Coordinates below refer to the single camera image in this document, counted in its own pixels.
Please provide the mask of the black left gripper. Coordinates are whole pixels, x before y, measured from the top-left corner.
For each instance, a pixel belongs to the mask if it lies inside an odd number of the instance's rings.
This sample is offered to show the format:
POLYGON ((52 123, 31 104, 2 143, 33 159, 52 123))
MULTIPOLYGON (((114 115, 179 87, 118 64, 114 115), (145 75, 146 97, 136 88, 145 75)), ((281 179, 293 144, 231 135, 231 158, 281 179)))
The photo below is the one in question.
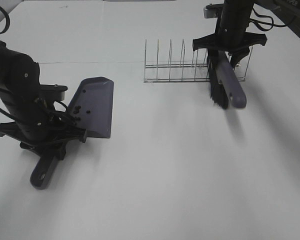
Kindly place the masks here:
MULTIPOLYGON (((34 84, 13 88, 0 85, 0 99, 6 110, 0 113, 11 122, 0 123, 0 137, 10 137, 20 142, 23 150, 41 156, 44 146, 50 146, 61 139, 61 134, 75 124, 66 106, 64 111, 56 110, 54 103, 62 104, 65 85, 34 84)), ((56 144, 55 156, 63 161, 66 142, 56 144)))

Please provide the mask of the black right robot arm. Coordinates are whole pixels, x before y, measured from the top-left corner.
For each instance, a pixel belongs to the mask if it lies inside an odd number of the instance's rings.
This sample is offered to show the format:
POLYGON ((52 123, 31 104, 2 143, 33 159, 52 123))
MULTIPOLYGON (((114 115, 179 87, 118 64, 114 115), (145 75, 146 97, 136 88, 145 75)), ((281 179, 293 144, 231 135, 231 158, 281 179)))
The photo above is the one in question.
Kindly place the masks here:
POLYGON ((205 18, 216 18, 214 33, 194 39, 192 49, 227 52, 232 66, 250 53, 254 45, 264 46, 265 32, 276 27, 289 27, 300 37, 300 0, 226 0, 209 4, 204 9, 205 18), (254 10, 254 5, 273 12, 283 23, 276 24, 271 16, 265 22, 264 14, 254 10))

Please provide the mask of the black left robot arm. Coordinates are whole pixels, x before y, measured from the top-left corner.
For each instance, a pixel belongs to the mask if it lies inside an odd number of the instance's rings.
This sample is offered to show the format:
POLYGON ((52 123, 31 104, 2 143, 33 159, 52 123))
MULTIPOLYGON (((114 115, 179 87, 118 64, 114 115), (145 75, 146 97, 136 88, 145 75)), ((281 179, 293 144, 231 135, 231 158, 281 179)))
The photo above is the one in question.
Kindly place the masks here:
POLYGON ((85 142, 87 131, 77 127, 75 117, 62 104, 68 87, 40 84, 40 66, 24 53, 10 50, 0 42, 1 113, 12 122, 0 123, 0 137, 9 136, 39 156, 51 152, 59 161, 66 155, 69 141, 85 142))

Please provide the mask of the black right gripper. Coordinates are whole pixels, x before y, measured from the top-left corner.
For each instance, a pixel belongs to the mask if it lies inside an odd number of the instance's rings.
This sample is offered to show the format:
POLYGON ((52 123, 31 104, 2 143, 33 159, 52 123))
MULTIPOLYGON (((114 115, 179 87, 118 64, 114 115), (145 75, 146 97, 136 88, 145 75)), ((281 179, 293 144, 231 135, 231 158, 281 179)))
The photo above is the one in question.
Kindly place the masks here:
POLYGON ((254 0, 225 0, 222 4, 222 13, 216 17, 214 33, 194 39, 192 49, 231 52, 233 54, 230 64, 235 67, 249 55, 250 46, 264 46, 267 37, 264 33, 246 31, 255 4, 254 0))

